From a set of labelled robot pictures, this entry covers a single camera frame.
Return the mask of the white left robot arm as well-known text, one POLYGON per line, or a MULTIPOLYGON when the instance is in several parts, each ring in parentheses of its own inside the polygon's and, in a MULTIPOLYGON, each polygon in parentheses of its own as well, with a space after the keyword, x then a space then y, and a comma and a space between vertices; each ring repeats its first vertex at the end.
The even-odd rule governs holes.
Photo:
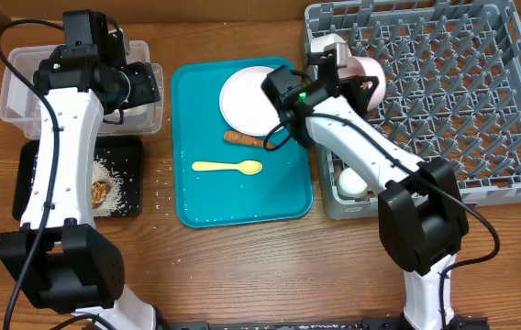
POLYGON ((164 328, 158 309, 125 284, 122 254, 97 231, 91 206, 104 114, 161 99, 150 63, 46 59, 31 87, 41 101, 42 129, 20 228, 0 235, 0 259, 16 282, 4 327, 23 293, 39 309, 90 319, 104 329, 164 328))

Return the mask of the small white bowl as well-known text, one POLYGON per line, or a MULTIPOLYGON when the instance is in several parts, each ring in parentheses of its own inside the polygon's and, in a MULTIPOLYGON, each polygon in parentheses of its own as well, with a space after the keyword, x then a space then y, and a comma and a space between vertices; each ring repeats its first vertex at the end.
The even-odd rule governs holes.
POLYGON ((310 53, 322 52, 326 46, 334 43, 345 43, 345 40, 336 33, 326 34, 321 37, 313 38, 310 42, 310 53))

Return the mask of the brown food scraps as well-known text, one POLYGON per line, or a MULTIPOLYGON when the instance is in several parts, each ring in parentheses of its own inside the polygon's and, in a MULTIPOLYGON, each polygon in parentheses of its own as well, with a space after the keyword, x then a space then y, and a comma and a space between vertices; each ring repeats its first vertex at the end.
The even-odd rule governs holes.
POLYGON ((110 190, 110 185, 105 181, 96 181, 92 184, 91 204, 93 209, 96 209, 105 201, 110 190))

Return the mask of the pink bowl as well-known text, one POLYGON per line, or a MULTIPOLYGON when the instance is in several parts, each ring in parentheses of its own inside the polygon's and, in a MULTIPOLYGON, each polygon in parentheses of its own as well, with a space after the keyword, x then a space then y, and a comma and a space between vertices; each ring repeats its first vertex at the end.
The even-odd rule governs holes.
POLYGON ((351 56, 348 59, 348 65, 338 69, 338 76, 340 79, 351 76, 376 77, 378 80, 376 87, 374 87, 373 82, 364 82, 362 84, 363 92, 368 93, 372 91, 371 95, 367 96, 366 110, 374 109, 383 101, 386 94, 386 79, 382 65, 377 60, 369 57, 351 56))

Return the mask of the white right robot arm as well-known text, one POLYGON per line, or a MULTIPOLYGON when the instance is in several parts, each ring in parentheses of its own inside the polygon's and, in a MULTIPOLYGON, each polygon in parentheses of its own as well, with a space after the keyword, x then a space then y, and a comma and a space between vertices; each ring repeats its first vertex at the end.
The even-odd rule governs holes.
POLYGON ((379 85, 377 77, 322 73, 305 82, 302 72, 281 66, 267 74, 261 89, 298 144, 330 149, 375 193, 380 240, 404 272, 403 325, 446 329, 454 317, 450 269, 469 231, 456 175, 445 159, 422 160, 359 115, 379 85))

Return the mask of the orange carrot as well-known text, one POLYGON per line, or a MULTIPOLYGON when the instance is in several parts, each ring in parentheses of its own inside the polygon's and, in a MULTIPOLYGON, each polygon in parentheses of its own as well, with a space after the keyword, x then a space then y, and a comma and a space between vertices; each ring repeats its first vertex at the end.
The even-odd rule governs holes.
POLYGON ((223 139, 230 144, 262 148, 266 145, 268 148, 272 149, 275 145, 271 142, 264 143, 264 140, 258 137, 249 136, 238 131, 226 131, 224 133, 223 139))

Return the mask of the white cup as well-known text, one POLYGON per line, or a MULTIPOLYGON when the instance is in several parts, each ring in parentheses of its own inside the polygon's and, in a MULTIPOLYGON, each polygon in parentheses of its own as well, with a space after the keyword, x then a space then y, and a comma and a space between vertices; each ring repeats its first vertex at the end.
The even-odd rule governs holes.
POLYGON ((344 199, 363 200, 368 194, 368 185, 361 176, 351 168, 340 172, 336 179, 338 195, 344 199))

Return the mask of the rice grains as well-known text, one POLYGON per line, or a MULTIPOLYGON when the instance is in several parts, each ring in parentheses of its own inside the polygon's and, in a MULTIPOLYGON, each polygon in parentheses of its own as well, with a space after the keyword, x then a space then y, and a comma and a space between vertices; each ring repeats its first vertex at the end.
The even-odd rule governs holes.
POLYGON ((118 213, 125 205, 121 192, 123 180, 120 174, 107 166, 104 159, 93 164, 91 206, 95 217, 118 213))

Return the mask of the large white plate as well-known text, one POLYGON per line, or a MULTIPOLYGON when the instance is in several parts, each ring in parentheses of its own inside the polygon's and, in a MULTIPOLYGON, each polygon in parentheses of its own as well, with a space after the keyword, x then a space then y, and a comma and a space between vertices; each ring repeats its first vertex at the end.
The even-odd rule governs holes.
POLYGON ((225 121, 239 133, 264 137, 280 124, 280 117, 262 82, 273 68, 251 66, 232 74, 222 86, 219 108, 225 121))

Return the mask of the yellow plastic spoon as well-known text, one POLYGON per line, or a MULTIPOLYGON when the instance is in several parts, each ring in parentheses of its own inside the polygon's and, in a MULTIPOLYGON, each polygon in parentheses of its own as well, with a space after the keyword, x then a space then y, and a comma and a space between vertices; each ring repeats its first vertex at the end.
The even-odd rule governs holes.
POLYGON ((244 175, 256 175, 263 169, 263 165, 256 160, 243 160, 240 163, 224 163, 211 161, 195 161, 193 171, 239 171, 244 175))

